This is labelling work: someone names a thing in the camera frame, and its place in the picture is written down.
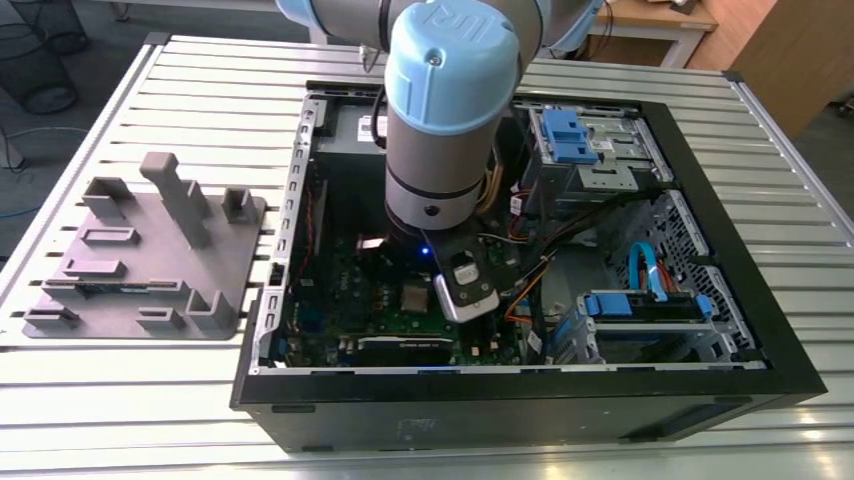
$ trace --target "cable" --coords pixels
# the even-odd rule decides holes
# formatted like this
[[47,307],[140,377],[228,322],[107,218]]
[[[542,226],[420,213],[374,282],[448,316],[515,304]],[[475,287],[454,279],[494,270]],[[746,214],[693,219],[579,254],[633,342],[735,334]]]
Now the cable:
[[487,170],[486,174],[483,175],[483,191],[480,192],[480,196],[478,197],[478,204],[483,203],[483,200],[486,200],[486,197],[490,193],[491,178],[492,178],[492,171]]
[[492,235],[491,233],[479,233],[479,237],[491,238],[492,240],[498,240],[499,242],[512,243],[515,245],[526,245],[528,242],[523,240],[514,240],[511,238],[504,238],[500,235]]
[[539,272],[536,277],[534,277],[534,279],[528,283],[527,287],[524,287],[524,289],[522,290],[522,293],[519,293],[519,295],[516,296],[516,299],[510,304],[510,307],[507,308],[507,311],[504,312],[504,319],[510,319],[511,317],[514,317],[514,315],[512,315],[514,309],[519,306],[519,303],[522,303],[522,300],[524,299],[524,296],[528,294],[528,292],[534,288],[534,285],[536,285],[536,282],[540,281],[540,279],[543,278],[543,275],[546,275],[547,271],[548,271],[548,267],[546,267],[543,269],[543,271]]
[[539,263],[536,265],[534,265],[534,268],[531,268],[531,270],[528,270],[528,273],[526,273],[524,275],[522,275],[522,278],[519,278],[519,281],[524,281],[527,278],[530,278],[536,271],[548,264],[548,262],[551,262],[551,260],[554,259],[554,254],[551,255],[546,255],[540,258]]
[[20,212],[0,213],[0,219],[20,217],[21,215],[27,215],[28,213],[37,212],[39,210],[41,210],[41,205],[39,205],[37,207],[33,207],[33,208],[31,208],[28,210],[21,210]]
[[500,193],[502,189],[502,180],[504,178],[504,161],[502,160],[498,143],[492,144],[492,158],[495,159],[495,170],[492,171],[490,182],[486,187],[486,195],[483,195],[483,201],[478,202],[478,215],[484,215],[492,209],[492,205],[495,205],[495,200],[498,199],[498,194]]
[[374,99],[374,110],[371,112],[371,137],[374,138],[374,143],[379,148],[386,150],[386,145],[388,141],[386,137],[379,136],[379,107],[383,103],[383,99],[386,98],[386,85],[383,85],[379,89],[379,93],[376,94],[376,98]]
[[607,48],[611,43],[611,37],[614,35],[614,7],[611,7],[611,2],[605,0],[605,8],[607,11],[607,22],[605,25],[605,31],[602,32],[602,36],[599,37],[599,41],[597,42],[597,49],[587,57],[589,60],[597,58],[599,53]]
[[27,160],[21,160],[21,163],[19,163],[17,166],[12,166],[12,146],[9,145],[9,136],[5,134],[5,128],[3,128],[3,125],[0,125],[0,134],[3,135],[3,148],[5,150],[5,165],[9,169],[9,172],[12,172],[15,175],[20,175],[29,167],[27,165]]
[[12,156],[11,156],[12,146],[9,145],[9,140],[12,140],[13,138],[23,137],[25,135],[31,135],[33,133],[39,133],[39,132],[77,132],[77,133],[83,133],[84,135],[89,133],[88,130],[84,130],[83,128],[75,128],[75,127],[39,127],[39,128],[31,128],[29,130],[24,130],[21,132],[16,132],[8,135],[5,128],[3,127],[3,125],[0,125],[0,134],[3,135],[3,148],[4,148],[7,168],[9,172],[12,172],[15,175],[23,173],[24,170],[29,168],[29,165],[27,165],[24,160],[17,166],[12,166]]
[[657,302],[667,301],[667,280],[661,268],[661,262],[655,259],[655,248],[649,242],[635,242],[631,244],[629,252],[629,288],[637,290],[641,288],[641,279],[638,276],[638,267],[641,256],[647,271],[647,290],[655,295]]
[[388,36],[388,15],[391,13],[391,0],[379,0],[379,46],[386,53],[391,53],[391,38]]
[[518,235],[516,234],[516,225],[519,224],[520,220],[522,220],[522,216],[520,215],[516,215],[515,217],[512,217],[512,220],[510,221],[510,224],[507,225],[507,236],[510,237],[511,240],[518,240],[518,241],[527,242],[530,237],[527,235]]
[[650,188],[638,192],[615,195],[614,197],[609,198],[595,208],[582,213],[578,217],[575,217],[558,228],[552,236],[546,241],[542,252],[544,253],[550,250],[551,247],[566,240],[571,240],[575,235],[591,228],[594,221],[598,220],[598,218],[606,213],[610,213],[613,210],[629,203],[643,200],[653,200],[658,198],[663,192],[665,190],[661,188]]
[[536,155],[536,148],[534,146],[531,136],[528,135],[528,128],[524,125],[524,119],[519,116],[519,111],[512,105],[510,106],[510,113],[512,115],[514,120],[516,121],[516,127],[519,127],[519,131],[522,133],[522,140],[524,142],[524,149],[528,151],[530,160],[532,160]]
[[661,272],[662,278],[665,280],[665,287],[667,288],[667,291],[681,292],[682,288],[679,288],[679,284],[673,279],[673,275],[670,274],[670,270],[667,270],[667,266],[665,265],[663,260],[659,259],[657,261],[657,264],[658,264],[658,271]]

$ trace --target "chair leg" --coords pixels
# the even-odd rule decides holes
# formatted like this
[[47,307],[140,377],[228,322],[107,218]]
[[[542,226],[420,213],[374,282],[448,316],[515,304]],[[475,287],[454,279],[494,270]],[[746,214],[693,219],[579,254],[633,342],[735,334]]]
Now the chair leg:
[[128,12],[131,5],[124,2],[109,2],[109,9],[112,10],[112,17],[116,22],[127,22],[131,19]]

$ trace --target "silver metal component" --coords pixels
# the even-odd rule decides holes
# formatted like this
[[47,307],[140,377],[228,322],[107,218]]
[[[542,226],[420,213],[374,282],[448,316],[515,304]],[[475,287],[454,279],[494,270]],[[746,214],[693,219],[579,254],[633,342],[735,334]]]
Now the silver metal component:
[[646,121],[643,121],[642,119],[635,120],[635,128],[638,129],[638,133],[643,138],[643,143],[647,147],[647,151],[653,156],[653,162],[655,162],[655,169],[658,172],[658,179],[662,182],[673,182],[673,171],[670,170],[670,166],[665,161],[662,152],[658,151],[658,144],[655,143],[655,138],[653,137],[653,132],[650,132],[650,127],[647,126]]
[[374,71],[382,54],[383,51],[379,48],[368,47],[367,45],[359,46],[359,58],[362,59],[362,71],[364,73]]
[[478,265],[472,262],[462,267],[456,267],[454,269],[454,278],[456,279],[456,283],[460,285],[468,285],[470,283],[475,283],[480,278],[480,272],[478,270]]
[[294,235],[296,233],[296,221],[299,219],[299,204],[303,196],[303,183],[308,170],[308,157],[311,153],[311,139],[315,129],[318,112],[326,108],[326,102],[311,101],[303,109],[300,124],[294,140],[294,152],[288,167],[288,179],[286,183],[284,202],[282,205],[282,226],[279,241],[274,250],[267,273],[267,281],[262,292],[259,309],[259,322],[255,326],[254,348],[251,349],[251,365],[258,365],[262,355],[270,352],[272,333],[282,323],[282,306],[284,295],[290,287],[288,272],[291,271],[291,252],[294,249]]
[[617,161],[579,165],[578,175],[585,190],[591,192],[637,192],[638,183],[631,170]]
[[426,198],[407,190],[386,175],[386,203],[398,218],[415,228],[444,230],[455,227],[471,215],[478,204],[478,189],[451,199]]
[[555,340],[550,355],[555,364],[589,365],[605,363],[605,359],[599,355],[597,324],[593,318],[583,318],[581,321],[573,319],[570,331],[562,338]]
[[436,275],[436,278],[434,279],[434,288],[436,290],[436,296],[439,297],[439,305],[442,306],[444,318],[454,323],[466,323],[474,320],[480,315],[495,310],[500,303],[498,293],[494,291],[486,299],[472,305],[458,307],[454,303],[454,299],[451,298],[451,292],[448,291],[448,286],[442,275]]
[[747,84],[733,83],[733,89],[742,101],[747,104],[750,112],[758,117],[761,125],[765,128],[765,132],[770,135],[774,145],[783,151],[783,156],[791,165],[793,171],[798,174],[798,177],[806,184],[807,190],[810,190],[819,198],[818,205],[833,218],[834,226],[845,232],[847,246],[851,247],[854,245],[854,221],[851,221],[851,217],[845,213],[839,202],[837,202],[830,195],[818,175],[815,175],[815,172],[807,165],[806,160],[803,160],[798,149],[791,144],[791,141],[777,125],[777,122],[774,122],[771,115],[753,94]]
[[400,293],[400,310],[404,312],[427,313],[427,307],[430,302],[430,290],[426,285],[403,285],[403,292]]
[[384,238],[364,238],[364,239],[359,240],[359,243],[356,245],[356,249],[359,249],[359,250],[374,250],[375,248],[382,247],[383,243],[386,243],[386,239]]

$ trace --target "aluminum table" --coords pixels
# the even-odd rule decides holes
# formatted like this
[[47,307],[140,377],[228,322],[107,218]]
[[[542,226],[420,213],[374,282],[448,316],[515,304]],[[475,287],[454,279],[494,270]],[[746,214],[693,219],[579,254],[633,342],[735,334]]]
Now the aluminum table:
[[[242,333],[210,343],[28,339],[21,314],[88,212],[93,176],[152,191],[137,164],[148,151],[172,151],[206,193],[242,185],[280,205],[306,81],[380,81],[382,62],[366,75],[350,47],[160,40],[143,47],[0,274],[0,474],[854,477],[854,228],[750,91],[714,72],[539,61],[522,90],[670,105],[830,389],[798,408],[666,445],[287,455],[228,408]],[[272,250],[275,209],[264,223],[258,255]],[[266,273],[258,262],[247,299]]]

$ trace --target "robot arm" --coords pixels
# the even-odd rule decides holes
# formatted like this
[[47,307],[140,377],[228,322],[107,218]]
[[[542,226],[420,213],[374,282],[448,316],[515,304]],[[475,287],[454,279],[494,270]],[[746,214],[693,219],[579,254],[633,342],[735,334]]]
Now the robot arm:
[[543,45],[573,50],[603,0],[278,0],[286,16],[390,52],[386,203],[446,230],[475,210],[502,112]]

